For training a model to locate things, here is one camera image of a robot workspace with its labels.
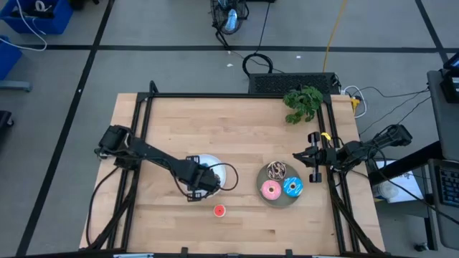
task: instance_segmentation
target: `pink donut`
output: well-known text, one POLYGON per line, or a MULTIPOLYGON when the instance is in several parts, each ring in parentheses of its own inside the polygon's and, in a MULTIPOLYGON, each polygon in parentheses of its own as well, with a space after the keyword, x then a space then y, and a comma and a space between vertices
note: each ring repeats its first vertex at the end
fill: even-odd
POLYGON ((261 185, 261 194, 268 200, 276 200, 280 196, 280 184, 274 180, 268 180, 261 185))

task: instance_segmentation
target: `blue donut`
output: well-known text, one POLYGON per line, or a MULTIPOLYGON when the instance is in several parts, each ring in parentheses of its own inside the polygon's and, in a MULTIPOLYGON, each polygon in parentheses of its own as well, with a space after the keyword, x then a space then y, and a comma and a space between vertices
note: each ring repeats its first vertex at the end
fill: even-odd
POLYGON ((290 177, 284 180, 284 193, 290 197, 298 197, 303 191, 303 182, 297 177, 290 177))

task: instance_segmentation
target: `donut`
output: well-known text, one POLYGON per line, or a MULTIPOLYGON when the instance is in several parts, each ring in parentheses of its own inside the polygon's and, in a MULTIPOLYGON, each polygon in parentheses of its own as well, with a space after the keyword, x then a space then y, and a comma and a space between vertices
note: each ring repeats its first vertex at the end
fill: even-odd
POLYGON ((290 197, 298 197, 303 191, 303 182, 297 177, 290 177, 284 180, 284 193, 290 197))
POLYGON ((268 200, 276 200, 280 196, 280 184, 273 180, 268 180, 261 185, 261 194, 268 200))
POLYGON ((268 174, 268 178, 274 181, 279 181, 285 178, 285 174, 287 173, 287 168, 285 164, 280 161, 273 161, 268 164, 266 168, 266 173, 268 174))

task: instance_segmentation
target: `leaves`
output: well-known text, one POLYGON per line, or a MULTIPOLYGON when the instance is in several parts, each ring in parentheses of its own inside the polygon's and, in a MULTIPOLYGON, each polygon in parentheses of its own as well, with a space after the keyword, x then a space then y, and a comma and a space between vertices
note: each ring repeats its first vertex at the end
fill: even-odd
POLYGON ((314 87, 305 86, 301 90, 291 90, 284 95, 283 102, 295 110, 293 114, 285 116, 287 123, 296 124, 306 115, 305 121, 314 119, 317 109, 321 106, 323 95, 314 87))

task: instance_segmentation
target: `desk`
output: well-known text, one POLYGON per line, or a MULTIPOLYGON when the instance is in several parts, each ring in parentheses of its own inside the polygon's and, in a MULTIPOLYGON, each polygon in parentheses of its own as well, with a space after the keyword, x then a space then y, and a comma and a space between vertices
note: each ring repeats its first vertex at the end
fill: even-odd
MULTIPOLYGON (((349 97, 332 96, 332 100, 339 136, 345 142, 358 139, 349 97)), ((130 126, 135 103, 136 94, 119 94, 111 124, 130 126)), ((190 253, 202 254, 285 254, 286 249, 294 254, 339 254, 328 185, 325 180, 309 183, 311 169, 292 157, 310 145, 307 134, 319 131, 317 119, 287 125, 284 117, 289 112, 280 99, 154 98, 148 144, 177 158, 212 154, 235 166, 240 182, 234 191, 188 203, 168 171, 143 162, 128 252, 177 253, 188 247, 190 253), (294 167, 305 183, 301 197, 286 209, 266 206, 255 189, 260 168, 279 160, 294 167), (216 204, 227 207, 224 218, 214 217, 216 204)), ((102 161, 96 183, 112 169, 113 159, 102 161)), ((366 173, 364 165, 355 170, 366 173)), ((227 176, 231 186, 235 177, 232 173, 227 176)), ((347 178, 354 218, 384 250, 368 180, 354 173, 347 178)), ((119 173, 109 178, 95 197, 91 240, 112 216, 119 180, 119 173)), ((351 250, 349 228, 344 219, 342 222, 346 248, 351 250)), ((121 219, 115 247, 120 244, 123 224, 121 219)), ((83 237, 81 247, 86 246, 83 237)))

